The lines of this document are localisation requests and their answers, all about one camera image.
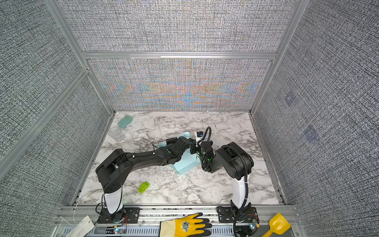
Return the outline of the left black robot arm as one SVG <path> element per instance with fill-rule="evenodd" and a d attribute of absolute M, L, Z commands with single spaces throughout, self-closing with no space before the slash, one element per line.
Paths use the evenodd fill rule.
<path fill-rule="evenodd" d="M 123 208 L 122 187 L 131 172 L 151 166 L 173 165 L 191 147 L 195 147 L 195 141 L 181 136 L 167 139 L 166 146 L 153 151 L 127 153 L 123 149 L 114 150 L 96 169 L 108 214 L 113 215 Z"/>

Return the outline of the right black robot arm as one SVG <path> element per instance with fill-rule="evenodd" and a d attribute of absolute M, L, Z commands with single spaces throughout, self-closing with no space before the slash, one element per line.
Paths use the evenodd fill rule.
<path fill-rule="evenodd" d="M 235 142 L 221 146 L 213 151 L 212 142 L 204 145 L 190 146 L 190 153 L 196 154 L 205 172 L 214 173 L 224 169 L 232 179 L 233 197 L 231 213 L 237 222 L 242 222 L 248 216 L 251 206 L 248 200 L 248 180 L 254 166 L 253 159 Z"/>

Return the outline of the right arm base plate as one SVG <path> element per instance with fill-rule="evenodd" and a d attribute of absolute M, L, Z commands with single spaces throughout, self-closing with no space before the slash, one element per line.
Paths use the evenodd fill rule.
<path fill-rule="evenodd" d="M 234 206 L 217 206 L 216 211 L 220 223 L 233 223 L 237 216 L 238 210 Z M 260 220 L 255 207 L 247 205 L 238 217 L 237 223 L 249 223 L 259 225 Z"/>

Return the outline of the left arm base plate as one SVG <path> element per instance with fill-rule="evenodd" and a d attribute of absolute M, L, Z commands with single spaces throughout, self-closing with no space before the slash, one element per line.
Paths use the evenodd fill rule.
<path fill-rule="evenodd" d="M 100 224 L 137 224 L 140 208 L 138 207 L 124 207 L 114 214 L 109 214 L 106 208 L 102 208 L 99 214 L 98 223 Z"/>

